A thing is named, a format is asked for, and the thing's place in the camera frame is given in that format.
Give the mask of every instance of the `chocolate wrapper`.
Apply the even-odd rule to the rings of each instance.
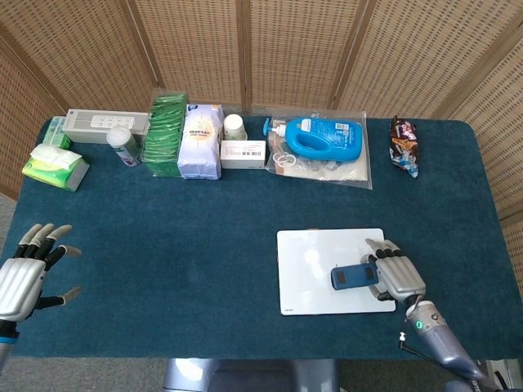
[[[416,178],[418,176],[418,138],[416,127],[403,118],[394,116],[389,131],[392,162]]]

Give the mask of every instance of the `white board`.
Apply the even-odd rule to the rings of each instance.
[[[368,287],[334,290],[330,271],[359,264],[372,253],[366,238],[383,241],[381,229],[279,231],[279,306],[283,315],[393,312]]]

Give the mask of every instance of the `blue tablecloth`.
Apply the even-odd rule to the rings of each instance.
[[[246,118],[251,139],[263,118]],[[26,178],[3,257],[34,223],[70,223],[83,250],[44,295],[70,305],[19,326],[17,354],[200,358],[403,358],[404,311],[284,317],[276,232],[382,228],[401,245],[457,337],[478,359],[523,356],[521,299],[472,129],[416,120],[420,175],[388,156],[370,119],[373,190],[224,170],[219,181],[153,178],[107,145],[74,144],[91,168],[76,194]],[[411,334],[411,345],[416,345]]]

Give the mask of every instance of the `wicker screen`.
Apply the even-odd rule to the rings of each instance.
[[[339,108],[431,117],[520,7],[513,0],[378,2]]]
[[[523,40],[452,117],[476,131],[498,210],[523,202]]]
[[[357,0],[252,0],[254,105],[327,108]]]
[[[523,299],[523,221],[504,227],[503,234]]]
[[[0,51],[0,191],[18,198],[22,167],[42,123],[59,115]]]
[[[117,1],[4,1],[0,22],[69,106],[148,109],[150,67]]]
[[[239,103],[235,0],[136,0],[166,88]]]

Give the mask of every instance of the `blue detergent bottle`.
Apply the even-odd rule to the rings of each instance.
[[[263,135],[284,137],[296,154],[322,161],[355,161],[361,154],[363,127],[360,123],[331,118],[294,118],[277,127],[265,121]]]

